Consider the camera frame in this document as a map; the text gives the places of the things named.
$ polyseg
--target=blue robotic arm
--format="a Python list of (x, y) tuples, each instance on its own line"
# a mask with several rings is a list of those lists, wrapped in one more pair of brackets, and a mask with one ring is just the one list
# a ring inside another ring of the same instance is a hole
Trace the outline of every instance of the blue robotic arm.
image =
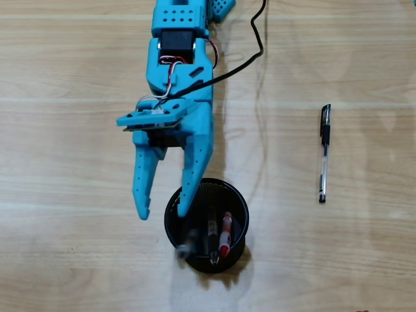
[[(177, 213), (184, 217), (213, 153), (213, 86), (177, 99), (163, 98), (213, 78), (213, 65), (205, 46), (207, 25), (221, 22), (235, 0), (157, 0), (153, 11), (146, 79), (154, 96), (139, 101), (136, 109), (117, 119), (118, 126), (133, 132), (136, 148), (133, 197), (139, 217), (149, 216), (150, 191), (159, 161), (166, 150), (185, 151), (182, 192)], [(172, 64), (166, 58), (181, 59)]]

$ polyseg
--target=red marker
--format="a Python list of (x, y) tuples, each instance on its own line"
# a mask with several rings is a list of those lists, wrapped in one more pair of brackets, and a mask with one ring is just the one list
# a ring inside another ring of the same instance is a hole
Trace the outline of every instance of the red marker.
[(226, 213), (222, 219), (222, 233), (220, 236), (220, 254), (223, 258), (227, 257), (231, 244), (231, 223), (233, 222), (231, 213)]

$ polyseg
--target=blue plastic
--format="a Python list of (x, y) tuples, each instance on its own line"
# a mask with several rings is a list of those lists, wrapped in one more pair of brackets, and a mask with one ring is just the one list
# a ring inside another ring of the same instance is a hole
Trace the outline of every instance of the blue plastic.
[[(170, 93), (187, 88), (194, 83), (213, 78), (213, 64), (205, 52), (205, 39), (209, 37), (207, 21), (224, 20), (235, 0), (157, 0), (153, 11), (153, 39), (149, 43), (146, 79), (153, 94), (166, 92), (169, 65), (160, 64), (158, 49), (161, 31), (165, 29), (192, 29), (196, 33), (194, 63), (179, 64), (171, 77)], [(136, 110), (117, 119), (118, 126), (133, 131), (136, 148), (136, 164), (133, 178), (133, 197), (139, 217), (149, 216), (150, 191), (156, 167), (166, 155), (166, 148), (149, 146), (146, 130), (151, 127), (164, 135), (175, 137), (185, 151), (185, 167), (182, 174), (181, 200), (178, 216), (184, 217), (200, 184), (213, 153), (213, 87), (191, 92), (181, 99), (142, 101)]]

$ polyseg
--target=marker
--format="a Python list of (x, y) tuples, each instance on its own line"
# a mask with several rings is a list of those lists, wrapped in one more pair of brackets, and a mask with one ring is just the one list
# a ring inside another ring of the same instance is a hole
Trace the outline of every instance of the marker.
[(222, 233), (220, 236), (220, 255), (221, 257), (227, 257), (229, 253), (229, 246), (231, 244), (231, 223), (233, 222), (231, 213), (226, 212), (226, 215), (222, 219)]
[(217, 265), (219, 260), (218, 254), (218, 226), (216, 224), (215, 207), (208, 208), (208, 249), (209, 260), (212, 265)]

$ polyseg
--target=pen holder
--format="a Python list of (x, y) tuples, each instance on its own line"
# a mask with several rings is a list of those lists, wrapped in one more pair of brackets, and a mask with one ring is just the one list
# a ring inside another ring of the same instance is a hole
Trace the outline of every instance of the pen holder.
[[(181, 188), (170, 198), (164, 214), (164, 228), (172, 245), (186, 241), (190, 231), (197, 231), (199, 239), (194, 255), (186, 262), (195, 270), (204, 273), (219, 273), (231, 268), (241, 257), (246, 244), (248, 229), (248, 208), (244, 198), (232, 185), (219, 179), (204, 178), (184, 218), (177, 216)], [(230, 251), (225, 258), (220, 258), (217, 265), (212, 265), (208, 256), (208, 207), (216, 210), (218, 238), (222, 231), (222, 219), (228, 211), (232, 214)]]

